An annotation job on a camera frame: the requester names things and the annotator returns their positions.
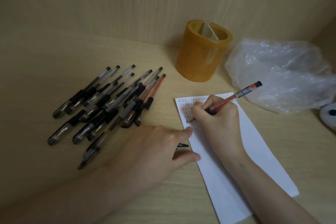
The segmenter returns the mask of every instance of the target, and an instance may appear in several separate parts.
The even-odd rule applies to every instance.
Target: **plastic bag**
[[[279,113],[320,108],[336,94],[336,75],[319,48],[305,41],[244,39],[231,52],[225,68],[240,89],[261,81],[247,99]]]

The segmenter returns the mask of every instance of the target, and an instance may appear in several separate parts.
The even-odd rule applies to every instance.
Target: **finger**
[[[200,102],[196,102],[191,109],[192,115],[195,117],[201,125],[205,125],[208,122],[211,122],[212,116],[204,111],[202,104]]]
[[[187,127],[184,130],[173,130],[173,137],[176,143],[183,142],[187,140],[193,134],[193,129],[191,127]]]
[[[220,102],[223,102],[223,98],[215,96],[215,95],[210,95],[207,99],[207,101],[205,101],[204,105],[202,106],[203,109],[207,109],[208,107],[211,107],[213,105],[216,105]]]
[[[177,169],[189,162],[197,162],[201,159],[201,156],[192,151],[177,151],[173,158],[173,167]]]

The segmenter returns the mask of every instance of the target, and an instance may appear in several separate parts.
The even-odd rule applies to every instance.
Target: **white paper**
[[[233,93],[219,94],[227,98]],[[224,166],[211,149],[200,124],[192,119],[191,108],[196,101],[205,103],[208,96],[176,98],[176,105],[181,117],[183,127],[192,127],[194,132],[189,138],[191,148],[201,156],[197,162],[205,185],[207,187],[212,204],[221,224],[232,224],[252,215],[252,210],[246,203],[235,181],[227,173]],[[244,148],[250,158],[261,167],[284,191],[291,197],[299,194],[295,184],[286,171],[274,157],[265,141],[247,117],[236,101],[238,106],[241,127],[241,138]]]

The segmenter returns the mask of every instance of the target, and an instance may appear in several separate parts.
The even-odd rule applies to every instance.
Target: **wooden desk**
[[[60,185],[102,165],[134,131],[119,129],[84,170],[76,169],[89,142],[70,137],[50,147],[47,138],[68,118],[52,112],[107,65],[136,65],[136,75],[163,66],[167,74],[146,124],[182,129],[173,99],[235,91],[223,67],[205,83],[190,82],[174,68],[178,49],[32,26],[0,33],[0,204]],[[296,200],[323,223],[336,219],[336,137],[313,112],[278,115],[245,99],[241,107],[297,185]],[[253,218],[243,223],[254,223]],[[100,223],[218,223],[197,164],[177,170],[152,191]]]

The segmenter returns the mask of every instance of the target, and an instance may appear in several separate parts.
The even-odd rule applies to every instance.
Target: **right hand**
[[[222,101],[222,98],[210,95],[204,105],[196,102],[191,111],[197,122],[202,125],[212,149],[225,164],[228,161],[246,158],[247,153],[240,134],[238,107],[234,103],[227,103],[219,108],[214,116],[204,111]]]

